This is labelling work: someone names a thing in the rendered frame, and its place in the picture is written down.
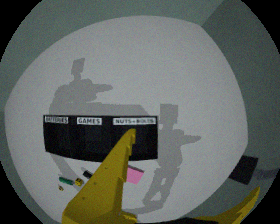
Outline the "green aa battery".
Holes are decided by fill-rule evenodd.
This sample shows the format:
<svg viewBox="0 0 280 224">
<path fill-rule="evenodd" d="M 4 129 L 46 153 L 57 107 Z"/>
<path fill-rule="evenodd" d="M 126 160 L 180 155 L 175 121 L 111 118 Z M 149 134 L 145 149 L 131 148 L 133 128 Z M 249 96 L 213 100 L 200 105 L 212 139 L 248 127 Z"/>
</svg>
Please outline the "green aa battery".
<svg viewBox="0 0 280 224">
<path fill-rule="evenodd" d="M 73 185 L 73 181 L 62 178 L 62 177 L 59 177 L 59 181 L 63 182 L 63 183 L 66 183 L 66 184 L 69 184 L 69 185 Z"/>
</svg>

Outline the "pink flat pad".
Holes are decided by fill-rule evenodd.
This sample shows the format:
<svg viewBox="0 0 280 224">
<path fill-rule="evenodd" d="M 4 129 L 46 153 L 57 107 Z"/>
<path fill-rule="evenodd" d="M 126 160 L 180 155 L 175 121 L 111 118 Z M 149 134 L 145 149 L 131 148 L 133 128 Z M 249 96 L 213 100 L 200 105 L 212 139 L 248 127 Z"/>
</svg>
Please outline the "pink flat pad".
<svg viewBox="0 0 280 224">
<path fill-rule="evenodd" d="M 142 170 L 128 166 L 126 181 L 133 183 L 133 184 L 138 184 L 138 182 L 140 181 L 143 174 L 144 174 L 144 172 Z"/>
</svg>

